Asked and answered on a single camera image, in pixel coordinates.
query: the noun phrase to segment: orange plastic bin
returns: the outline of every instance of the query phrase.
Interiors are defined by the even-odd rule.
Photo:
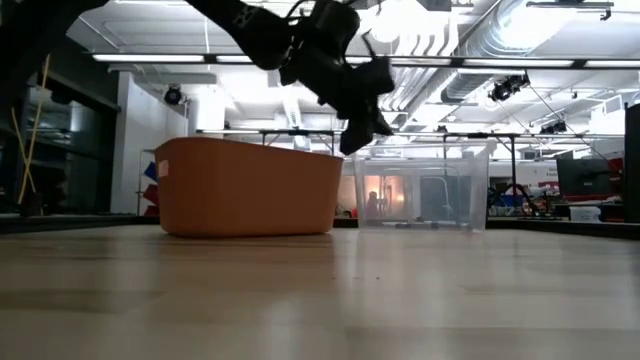
[[[342,159],[221,139],[156,149],[160,225],[183,237],[273,236],[331,229]]]

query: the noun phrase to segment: label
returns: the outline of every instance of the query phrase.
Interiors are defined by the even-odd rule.
[[[158,164],[158,178],[169,175],[169,160],[162,160]]]

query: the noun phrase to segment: computer screen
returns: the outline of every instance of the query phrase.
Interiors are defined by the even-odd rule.
[[[560,193],[565,196],[602,196],[613,193],[611,170],[605,159],[557,159]]]

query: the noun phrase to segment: wooden floor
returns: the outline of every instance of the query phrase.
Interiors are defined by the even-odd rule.
[[[640,244],[487,231],[0,237],[0,359],[638,359]]]

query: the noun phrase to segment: robotic arm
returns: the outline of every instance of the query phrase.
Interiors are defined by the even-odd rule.
[[[367,145],[374,133],[393,134],[377,105],[378,96],[395,88],[389,59],[371,54],[371,61],[355,68],[345,59],[360,26],[357,12],[348,4],[316,0],[309,16],[293,19],[240,0],[186,1],[224,29],[256,66],[279,70],[282,85],[300,81],[319,96],[320,104],[329,104],[339,119],[349,120],[340,143],[342,153]],[[26,82],[75,19],[105,3],[23,0],[0,28],[0,43],[20,49],[15,57],[0,60],[0,108],[10,103],[10,91]]]

